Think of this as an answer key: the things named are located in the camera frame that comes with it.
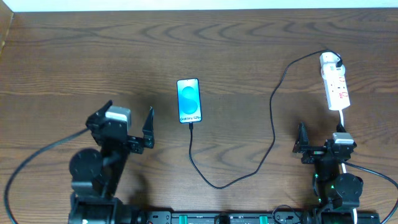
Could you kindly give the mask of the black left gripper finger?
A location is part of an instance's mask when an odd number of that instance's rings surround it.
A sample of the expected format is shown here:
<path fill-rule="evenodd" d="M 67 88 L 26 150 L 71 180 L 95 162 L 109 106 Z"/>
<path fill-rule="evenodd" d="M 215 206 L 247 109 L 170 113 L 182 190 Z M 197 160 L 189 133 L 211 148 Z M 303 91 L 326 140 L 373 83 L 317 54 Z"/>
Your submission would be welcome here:
<path fill-rule="evenodd" d="M 154 128 L 153 128 L 153 120 L 154 120 L 154 109 L 150 108 L 149 114 L 146 118 L 144 126 L 142 128 L 142 132 L 145 138 L 153 138 L 154 137 Z"/>
<path fill-rule="evenodd" d="M 106 102 L 104 106 L 88 117 L 88 124 L 101 124 L 105 119 L 105 113 L 112 105 L 112 100 Z"/>

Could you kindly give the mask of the blue Galaxy smartphone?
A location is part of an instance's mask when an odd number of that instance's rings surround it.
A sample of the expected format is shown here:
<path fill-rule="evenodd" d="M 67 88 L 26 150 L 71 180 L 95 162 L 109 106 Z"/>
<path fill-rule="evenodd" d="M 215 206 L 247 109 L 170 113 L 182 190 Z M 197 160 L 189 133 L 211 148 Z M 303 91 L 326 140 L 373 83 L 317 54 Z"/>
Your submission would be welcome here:
<path fill-rule="evenodd" d="M 177 80 L 178 119 L 180 123 L 202 121 L 198 78 Z"/>

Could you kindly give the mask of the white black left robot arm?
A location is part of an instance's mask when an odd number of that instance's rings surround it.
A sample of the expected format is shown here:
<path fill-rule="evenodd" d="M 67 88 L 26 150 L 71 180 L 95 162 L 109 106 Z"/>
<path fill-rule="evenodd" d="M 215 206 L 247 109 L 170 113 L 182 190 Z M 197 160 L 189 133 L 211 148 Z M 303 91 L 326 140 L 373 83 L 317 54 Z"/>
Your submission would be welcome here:
<path fill-rule="evenodd" d="M 86 127 L 100 150 L 85 148 L 70 161 L 72 175 L 69 223 L 146 223 L 147 213 L 125 205 L 115 197 L 128 156 L 142 154 L 155 144 L 154 110 L 150 110 L 142 128 L 143 136 L 130 136 L 131 110 L 108 101 L 86 120 Z"/>

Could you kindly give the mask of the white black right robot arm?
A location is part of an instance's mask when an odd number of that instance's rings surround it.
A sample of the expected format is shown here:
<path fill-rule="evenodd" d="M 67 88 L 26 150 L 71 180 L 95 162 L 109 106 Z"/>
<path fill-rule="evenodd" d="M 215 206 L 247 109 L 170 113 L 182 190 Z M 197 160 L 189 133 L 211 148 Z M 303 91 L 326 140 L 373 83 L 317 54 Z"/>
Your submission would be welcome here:
<path fill-rule="evenodd" d="M 339 124 L 331 139 L 322 146 L 310 144 L 303 123 L 298 126 L 298 138 L 293 152 L 302 155 L 302 164 L 312 164 L 315 172 L 313 191 L 319 206 L 303 213 L 302 223 L 357 223 L 357 208 L 363 192 L 362 178 L 340 168 L 351 158 L 356 143 L 350 133 Z"/>

